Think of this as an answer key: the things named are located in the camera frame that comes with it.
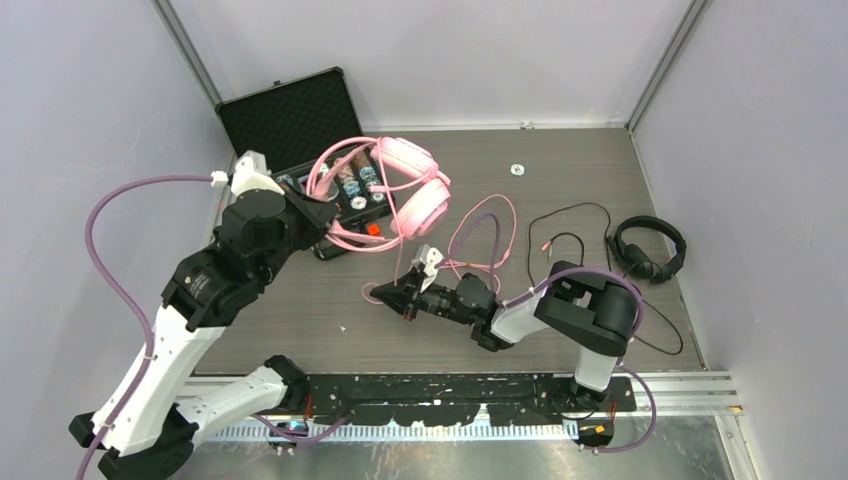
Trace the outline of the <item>pink headphones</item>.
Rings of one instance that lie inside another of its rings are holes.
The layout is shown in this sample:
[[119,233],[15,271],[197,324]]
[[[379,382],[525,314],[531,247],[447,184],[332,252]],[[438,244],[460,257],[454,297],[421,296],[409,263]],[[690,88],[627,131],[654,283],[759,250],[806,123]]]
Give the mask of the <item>pink headphones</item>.
[[451,199],[451,179],[422,147],[403,138],[358,136],[341,140],[327,148],[315,161],[305,186],[305,195],[325,200],[330,181],[354,156],[366,149],[381,174],[395,170],[410,178],[401,185],[390,185],[386,178],[369,190],[385,196],[392,220],[393,238],[355,233],[337,220],[331,223],[325,239],[351,252],[381,253],[400,247],[431,231],[446,214]]

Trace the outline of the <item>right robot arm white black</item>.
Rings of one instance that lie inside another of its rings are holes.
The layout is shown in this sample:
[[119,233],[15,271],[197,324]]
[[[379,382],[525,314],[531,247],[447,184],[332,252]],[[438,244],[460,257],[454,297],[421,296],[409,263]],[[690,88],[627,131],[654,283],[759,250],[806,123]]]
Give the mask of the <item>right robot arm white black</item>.
[[610,398],[613,371],[645,309],[640,291],[622,276],[568,261],[556,262],[546,279],[510,301],[499,300],[471,273],[454,287],[439,285],[421,265],[367,295],[407,320],[424,312],[467,325],[472,339],[491,352],[546,329],[564,335],[579,346],[566,396],[574,408],[589,411]]

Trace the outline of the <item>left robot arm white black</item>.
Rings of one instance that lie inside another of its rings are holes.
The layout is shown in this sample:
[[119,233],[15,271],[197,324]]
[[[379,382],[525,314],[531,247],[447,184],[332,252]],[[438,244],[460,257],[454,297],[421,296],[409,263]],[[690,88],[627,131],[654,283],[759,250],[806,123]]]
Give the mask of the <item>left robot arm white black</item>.
[[180,261],[131,371],[95,412],[69,430],[108,479],[167,479],[196,448],[243,418],[277,408],[298,412],[306,374],[275,355],[252,373],[192,399],[179,394],[196,364],[238,314],[255,302],[294,253],[315,245],[337,209],[277,184],[237,194],[213,242]]

